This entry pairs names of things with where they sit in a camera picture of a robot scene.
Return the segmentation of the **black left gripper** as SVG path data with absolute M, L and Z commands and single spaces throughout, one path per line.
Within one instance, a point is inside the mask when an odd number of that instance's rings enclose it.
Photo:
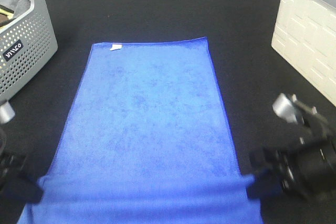
M 44 191 L 29 175 L 21 173 L 26 155 L 6 151 L 6 143 L 6 134 L 1 129 L 1 190 L 4 190 L 9 182 L 16 179 L 15 189 L 17 198 L 28 203 L 39 203 Z

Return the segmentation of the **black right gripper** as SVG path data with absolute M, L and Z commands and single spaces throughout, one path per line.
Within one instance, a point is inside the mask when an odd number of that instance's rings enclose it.
M 283 190 L 307 200 L 335 199 L 335 127 L 325 120 L 297 119 L 313 136 L 310 142 L 281 151 L 285 169 L 280 173 L 282 187 L 273 174 L 262 174 L 246 187 L 248 199 L 277 196 Z M 261 147 L 249 153 L 253 169 L 272 167 L 277 150 Z

